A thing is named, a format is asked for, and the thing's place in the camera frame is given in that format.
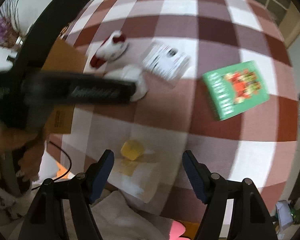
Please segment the person left hand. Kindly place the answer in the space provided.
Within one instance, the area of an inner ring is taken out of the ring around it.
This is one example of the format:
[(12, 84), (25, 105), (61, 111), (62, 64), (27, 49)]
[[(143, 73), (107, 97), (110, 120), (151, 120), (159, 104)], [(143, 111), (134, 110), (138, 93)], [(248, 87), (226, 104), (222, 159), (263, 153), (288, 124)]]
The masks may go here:
[(31, 142), (32, 146), (24, 153), (23, 157), (18, 161), (20, 165), (23, 181), (38, 180), (38, 173), (45, 151), (45, 141), (48, 137), (46, 130), (42, 130), (38, 134), (27, 133), (17, 129), (0, 128), (0, 156), (5, 153), (12, 152)]

